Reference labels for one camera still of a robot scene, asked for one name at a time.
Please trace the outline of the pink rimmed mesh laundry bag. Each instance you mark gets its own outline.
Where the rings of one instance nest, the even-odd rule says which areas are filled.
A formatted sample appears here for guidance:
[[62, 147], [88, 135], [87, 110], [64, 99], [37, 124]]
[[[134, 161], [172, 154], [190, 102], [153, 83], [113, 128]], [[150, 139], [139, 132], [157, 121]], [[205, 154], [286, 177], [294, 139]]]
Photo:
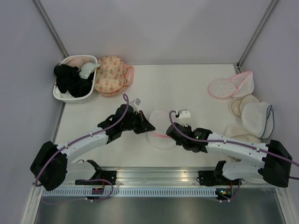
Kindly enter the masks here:
[[166, 135], [166, 131], [171, 125], [168, 113], [153, 111], [149, 117], [149, 122], [155, 127], [154, 131], [148, 133], [148, 141], [152, 146], [163, 150], [176, 146], [175, 141]]

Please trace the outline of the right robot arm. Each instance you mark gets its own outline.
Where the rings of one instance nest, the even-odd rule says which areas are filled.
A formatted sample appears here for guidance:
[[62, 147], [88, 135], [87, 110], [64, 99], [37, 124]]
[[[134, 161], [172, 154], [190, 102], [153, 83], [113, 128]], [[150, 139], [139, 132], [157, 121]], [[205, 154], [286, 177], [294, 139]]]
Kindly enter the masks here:
[[292, 157], [279, 141], [271, 140], [268, 144], [244, 142], [204, 128], [192, 130], [178, 123], [170, 125], [166, 135], [187, 151], [222, 154], [239, 159], [238, 162], [217, 163], [213, 178], [218, 184], [244, 179], [281, 188], [289, 185]]

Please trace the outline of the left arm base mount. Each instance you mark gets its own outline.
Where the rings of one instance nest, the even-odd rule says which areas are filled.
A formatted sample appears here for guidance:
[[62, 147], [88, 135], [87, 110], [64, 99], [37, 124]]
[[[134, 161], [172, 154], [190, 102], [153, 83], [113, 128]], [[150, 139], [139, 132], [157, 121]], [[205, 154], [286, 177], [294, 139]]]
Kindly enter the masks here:
[[95, 161], [87, 160], [85, 163], [89, 163], [95, 170], [95, 173], [90, 179], [84, 181], [83, 179], [76, 180], [76, 185], [106, 185], [108, 183], [104, 181], [99, 181], [99, 179], [109, 181], [112, 185], [115, 185], [117, 179], [117, 171], [115, 170], [103, 170]]

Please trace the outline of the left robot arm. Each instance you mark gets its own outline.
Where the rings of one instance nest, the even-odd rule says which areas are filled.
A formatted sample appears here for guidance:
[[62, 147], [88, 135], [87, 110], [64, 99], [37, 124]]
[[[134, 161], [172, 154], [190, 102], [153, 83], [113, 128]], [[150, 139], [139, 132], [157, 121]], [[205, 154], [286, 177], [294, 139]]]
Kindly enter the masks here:
[[61, 144], [45, 142], [30, 166], [30, 171], [35, 176], [35, 186], [43, 186], [47, 191], [51, 191], [64, 182], [77, 180], [96, 185], [102, 179], [100, 166], [93, 160], [79, 165], [74, 163], [75, 159], [120, 138], [125, 131], [142, 134], [154, 130], [155, 127], [142, 111], [135, 111], [132, 106], [122, 104], [115, 114], [77, 139]]

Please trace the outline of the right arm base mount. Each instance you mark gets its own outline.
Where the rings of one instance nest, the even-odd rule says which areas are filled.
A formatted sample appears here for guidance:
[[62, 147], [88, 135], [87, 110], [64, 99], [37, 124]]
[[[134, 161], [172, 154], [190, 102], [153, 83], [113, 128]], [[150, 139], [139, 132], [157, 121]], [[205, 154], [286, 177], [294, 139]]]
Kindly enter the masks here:
[[215, 170], [200, 170], [198, 171], [197, 182], [200, 186], [213, 187], [213, 186], [230, 186], [238, 185], [239, 180], [230, 180], [223, 175], [222, 168], [226, 165], [226, 161], [219, 161]]

